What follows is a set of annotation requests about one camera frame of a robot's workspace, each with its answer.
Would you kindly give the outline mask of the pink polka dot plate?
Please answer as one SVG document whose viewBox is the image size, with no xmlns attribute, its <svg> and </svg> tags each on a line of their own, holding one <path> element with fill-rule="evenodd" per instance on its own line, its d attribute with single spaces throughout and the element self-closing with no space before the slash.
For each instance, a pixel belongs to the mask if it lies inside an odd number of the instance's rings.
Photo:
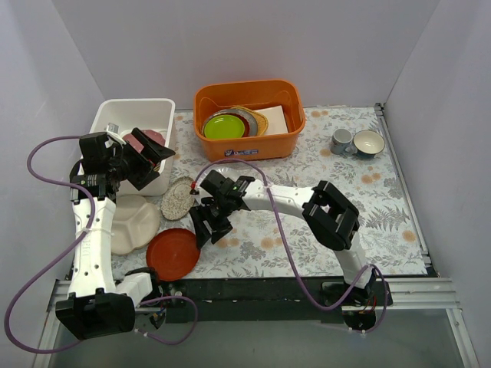
<svg viewBox="0 0 491 368">
<path fill-rule="evenodd" d="M 142 132 L 154 142 L 159 143 L 161 146 L 165 145 L 165 139 L 163 135 L 154 130 L 142 130 Z M 123 136 L 123 140 L 129 143 L 138 153 L 143 150 L 143 144 L 132 134 L 128 133 Z"/>
</svg>

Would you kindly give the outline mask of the red round plate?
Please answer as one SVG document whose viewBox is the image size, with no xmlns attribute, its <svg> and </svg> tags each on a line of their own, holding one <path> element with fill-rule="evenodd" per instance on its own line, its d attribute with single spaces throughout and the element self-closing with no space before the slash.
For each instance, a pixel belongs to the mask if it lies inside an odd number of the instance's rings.
<svg viewBox="0 0 491 368">
<path fill-rule="evenodd" d="M 195 268 L 199 256 L 196 236 L 184 228 L 171 228 L 160 232 L 150 241 L 146 261 L 161 281 L 176 281 Z"/>
</svg>

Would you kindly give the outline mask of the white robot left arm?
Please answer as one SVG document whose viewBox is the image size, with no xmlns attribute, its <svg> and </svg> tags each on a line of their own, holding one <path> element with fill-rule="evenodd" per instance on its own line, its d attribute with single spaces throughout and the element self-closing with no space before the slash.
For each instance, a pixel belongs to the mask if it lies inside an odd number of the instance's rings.
<svg viewBox="0 0 491 368">
<path fill-rule="evenodd" d="M 115 283 L 111 270 L 112 224 L 117 192 L 127 180 L 143 189 L 159 176 L 159 166 L 174 151 L 135 128 L 135 149 L 112 132 L 96 132 L 79 139 L 81 158 L 69 174 L 76 235 L 74 270 L 66 300 L 55 313 L 79 340 L 129 332 L 136 307 L 162 301 L 163 288 L 153 268 L 139 268 Z"/>
</svg>

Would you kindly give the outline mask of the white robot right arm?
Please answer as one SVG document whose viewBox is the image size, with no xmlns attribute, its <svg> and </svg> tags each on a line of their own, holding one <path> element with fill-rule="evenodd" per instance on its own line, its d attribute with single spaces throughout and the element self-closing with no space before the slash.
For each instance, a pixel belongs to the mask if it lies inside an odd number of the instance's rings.
<svg viewBox="0 0 491 368">
<path fill-rule="evenodd" d="M 230 179 L 212 169 L 192 183 L 190 193 L 198 201 L 189 211 L 197 248 L 229 234 L 234 212 L 294 216 L 307 224 L 320 245 L 334 252 L 344 279 L 341 300 L 362 305 L 375 297 L 380 282 L 360 243 L 359 211 L 332 183 L 305 188 L 268 185 L 251 176 Z"/>
</svg>

